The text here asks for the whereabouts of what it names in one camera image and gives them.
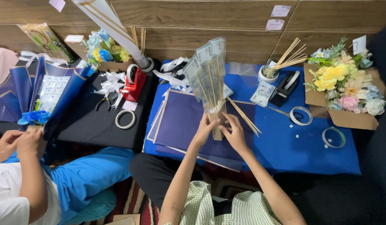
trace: pliers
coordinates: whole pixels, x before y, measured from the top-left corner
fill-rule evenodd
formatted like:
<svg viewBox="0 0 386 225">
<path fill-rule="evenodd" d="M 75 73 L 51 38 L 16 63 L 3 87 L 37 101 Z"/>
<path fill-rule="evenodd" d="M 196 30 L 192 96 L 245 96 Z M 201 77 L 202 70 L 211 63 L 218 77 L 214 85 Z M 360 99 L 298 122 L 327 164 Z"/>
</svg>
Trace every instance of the pliers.
<svg viewBox="0 0 386 225">
<path fill-rule="evenodd" d="M 106 101 L 107 104 L 108 104 L 107 111 L 110 111 L 111 103 L 110 103 L 110 100 L 108 99 L 108 93 L 104 95 L 104 98 L 103 98 L 102 100 L 100 100 L 99 103 L 97 103 L 97 105 L 96 105 L 96 111 L 99 110 L 100 105 L 101 105 L 104 101 Z"/>
</svg>

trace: black tablecloth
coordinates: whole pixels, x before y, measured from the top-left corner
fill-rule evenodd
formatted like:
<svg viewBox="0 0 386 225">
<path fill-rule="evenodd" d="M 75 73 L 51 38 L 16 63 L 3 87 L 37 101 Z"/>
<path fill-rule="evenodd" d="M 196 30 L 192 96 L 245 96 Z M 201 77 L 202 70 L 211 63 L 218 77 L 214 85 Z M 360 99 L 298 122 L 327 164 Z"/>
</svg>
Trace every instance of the black tablecloth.
<svg viewBox="0 0 386 225">
<path fill-rule="evenodd" d="M 154 60 L 154 63 L 154 69 L 159 70 L 161 62 Z M 103 95 L 92 92 L 100 90 L 101 83 L 104 81 L 106 81 L 104 76 L 99 76 L 99 73 L 93 74 L 65 111 L 58 126 L 46 127 L 48 133 L 53 134 L 52 137 L 60 141 L 85 145 L 115 146 L 132 149 L 136 152 L 141 151 L 148 117 L 157 89 L 158 77 L 153 72 L 146 73 L 146 81 L 135 110 L 135 124 L 126 130 L 122 130 L 115 125 L 116 115 L 123 110 L 124 99 L 122 99 L 116 110 L 108 112 L 107 105 L 104 102 L 99 111 L 95 111 L 95 106 L 103 98 Z M 119 123 L 121 126 L 125 126 L 130 123 L 131 119 L 132 115 L 126 113 L 121 116 Z M 19 128 L 15 122 L 0 121 L 0 133 Z"/>
</svg>

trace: sticky note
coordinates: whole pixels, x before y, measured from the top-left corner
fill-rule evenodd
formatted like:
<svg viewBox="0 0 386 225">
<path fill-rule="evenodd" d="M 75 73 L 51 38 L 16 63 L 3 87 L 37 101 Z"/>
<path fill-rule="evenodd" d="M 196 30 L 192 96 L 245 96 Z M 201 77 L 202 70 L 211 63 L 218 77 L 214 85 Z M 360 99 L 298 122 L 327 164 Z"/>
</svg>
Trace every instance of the sticky note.
<svg viewBox="0 0 386 225">
<path fill-rule="evenodd" d="M 285 17 L 290 11 L 291 6 L 274 6 L 271 17 Z"/>
<path fill-rule="evenodd" d="M 63 10 L 64 6 L 66 5 L 66 2 L 64 0 L 50 0 L 49 4 L 56 8 L 58 12 L 61 12 L 61 10 Z"/>
<path fill-rule="evenodd" d="M 268 20 L 266 23 L 265 31 L 268 30 L 281 30 L 284 24 L 284 20 Z"/>
<path fill-rule="evenodd" d="M 137 102 L 135 103 L 135 102 L 131 102 L 131 101 L 125 101 L 125 103 L 122 105 L 122 108 L 135 111 L 136 106 L 137 106 Z"/>
<path fill-rule="evenodd" d="M 352 50 L 354 55 L 363 52 L 366 49 L 366 35 L 352 40 Z"/>
</svg>

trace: banknote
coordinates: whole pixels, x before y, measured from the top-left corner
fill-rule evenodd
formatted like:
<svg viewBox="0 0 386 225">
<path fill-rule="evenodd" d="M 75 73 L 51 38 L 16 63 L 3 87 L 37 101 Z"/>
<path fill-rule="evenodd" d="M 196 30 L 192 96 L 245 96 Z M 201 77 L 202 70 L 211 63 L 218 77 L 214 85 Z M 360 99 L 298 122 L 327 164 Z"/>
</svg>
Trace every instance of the banknote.
<svg viewBox="0 0 386 225">
<path fill-rule="evenodd" d="M 274 90 L 275 86 L 261 81 L 257 90 L 251 96 L 250 101 L 265 108 Z"/>
</svg>

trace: hand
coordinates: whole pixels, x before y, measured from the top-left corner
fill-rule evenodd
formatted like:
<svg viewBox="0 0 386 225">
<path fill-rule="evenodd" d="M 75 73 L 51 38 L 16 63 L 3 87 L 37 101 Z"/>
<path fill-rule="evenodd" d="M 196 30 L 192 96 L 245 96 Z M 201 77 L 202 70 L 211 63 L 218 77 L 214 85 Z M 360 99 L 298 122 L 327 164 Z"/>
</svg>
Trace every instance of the hand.
<svg viewBox="0 0 386 225">
<path fill-rule="evenodd" d="M 19 137 L 23 134 L 19 130 L 8 130 L 0 139 L 0 163 L 8 159 L 16 150 Z"/>
<path fill-rule="evenodd" d="M 19 137 L 17 146 L 17 157 L 23 157 L 25 155 L 34 155 L 39 159 L 42 158 L 44 149 L 40 148 L 41 141 L 43 140 L 43 131 L 41 129 L 32 129 L 26 131 Z"/>
<path fill-rule="evenodd" d="M 247 147 L 246 141 L 244 139 L 244 132 L 242 125 L 240 125 L 239 118 L 237 118 L 235 115 L 227 114 L 224 112 L 222 112 L 222 115 L 227 119 L 225 123 L 229 123 L 231 128 L 226 128 L 222 125 L 220 125 L 219 128 L 225 135 L 226 139 L 229 141 L 230 145 L 240 155 L 247 151 L 251 152 L 251 150 Z"/>
<path fill-rule="evenodd" d="M 194 135 L 191 143 L 197 144 L 200 148 L 207 141 L 207 138 L 210 135 L 212 129 L 218 126 L 219 123 L 220 119 L 217 119 L 208 124 L 208 114 L 204 112 L 200 121 L 199 128 L 197 129 L 197 132 Z"/>
</svg>

